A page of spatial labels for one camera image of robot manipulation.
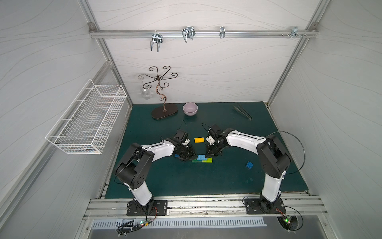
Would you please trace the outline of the lime green lego brick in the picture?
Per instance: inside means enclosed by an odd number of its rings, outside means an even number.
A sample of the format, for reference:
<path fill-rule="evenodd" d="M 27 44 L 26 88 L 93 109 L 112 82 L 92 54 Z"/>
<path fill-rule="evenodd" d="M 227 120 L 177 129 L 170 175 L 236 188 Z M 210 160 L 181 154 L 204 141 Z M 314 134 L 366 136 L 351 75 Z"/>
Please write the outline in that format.
<path fill-rule="evenodd" d="M 207 159 L 202 161 L 202 163 L 212 163 L 212 162 L 213 162 L 213 158 L 212 157 L 207 158 Z"/>

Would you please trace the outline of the light blue lego brick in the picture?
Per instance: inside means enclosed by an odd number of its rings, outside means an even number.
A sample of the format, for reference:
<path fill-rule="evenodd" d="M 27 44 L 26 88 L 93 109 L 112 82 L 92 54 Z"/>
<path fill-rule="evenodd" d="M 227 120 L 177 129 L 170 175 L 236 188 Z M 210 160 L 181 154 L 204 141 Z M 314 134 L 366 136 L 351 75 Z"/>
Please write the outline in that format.
<path fill-rule="evenodd" d="M 198 155 L 197 160 L 204 161 L 207 160 L 208 158 L 205 157 L 205 155 Z"/>

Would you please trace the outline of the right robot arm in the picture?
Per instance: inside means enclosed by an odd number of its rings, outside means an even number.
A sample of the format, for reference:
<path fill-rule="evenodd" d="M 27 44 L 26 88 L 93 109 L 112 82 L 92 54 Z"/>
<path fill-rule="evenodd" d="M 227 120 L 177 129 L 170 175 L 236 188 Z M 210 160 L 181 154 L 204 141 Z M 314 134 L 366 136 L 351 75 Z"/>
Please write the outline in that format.
<path fill-rule="evenodd" d="M 214 124 L 207 129 L 206 157 L 222 155 L 227 147 L 238 147 L 255 153 L 265 172 L 263 190 L 256 203 L 260 210 L 269 213 L 280 202 L 281 183 L 292 162 L 292 156 L 274 134 L 254 136 L 228 128 L 222 130 Z"/>

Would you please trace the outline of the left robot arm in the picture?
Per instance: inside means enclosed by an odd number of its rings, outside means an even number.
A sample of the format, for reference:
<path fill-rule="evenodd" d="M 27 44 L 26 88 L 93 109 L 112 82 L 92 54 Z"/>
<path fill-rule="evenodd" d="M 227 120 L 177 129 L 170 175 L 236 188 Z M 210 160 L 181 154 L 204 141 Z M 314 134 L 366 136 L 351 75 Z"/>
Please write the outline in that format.
<path fill-rule="evenodd" d="M 151 145 L 133 143 L 114 169 L 114 175 L 127 186 L 135 201 L 142 207 L 152 207 L 154 197 L 146 184 L 152 163 L 169 156 L 177 155 L 181 161 L 197 159 L 197 154 L 189 134 L 177 130 L 172 137 Z"/>

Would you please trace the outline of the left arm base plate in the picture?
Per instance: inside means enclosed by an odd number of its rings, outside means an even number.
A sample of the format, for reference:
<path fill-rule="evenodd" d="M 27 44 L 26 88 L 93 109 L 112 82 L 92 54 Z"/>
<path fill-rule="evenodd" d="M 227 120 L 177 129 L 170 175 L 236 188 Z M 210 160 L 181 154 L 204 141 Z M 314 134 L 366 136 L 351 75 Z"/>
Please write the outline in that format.
<path fill-rule="evenodd" d="M 131 200 L 127 203 L 126 216 L 138 217 L 138 216 L 166 216 L 167 215 L 167 200 L 154 200 L 150 201 L 147 205 L 142 206 L 135 200 Z"/>

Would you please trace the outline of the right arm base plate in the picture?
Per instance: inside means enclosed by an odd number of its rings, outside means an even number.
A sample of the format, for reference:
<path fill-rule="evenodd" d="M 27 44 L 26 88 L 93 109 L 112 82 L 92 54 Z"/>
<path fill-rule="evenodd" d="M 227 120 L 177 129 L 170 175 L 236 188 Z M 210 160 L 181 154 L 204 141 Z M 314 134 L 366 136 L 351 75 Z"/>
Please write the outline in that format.
<path fill-rule="evenodd" d="M 246 214 L 248 215 L 286 213 L 284 202 L 281 198 L 270 203 L 266 199 L 244 197 L 242 203 L 244 204 Z"/>

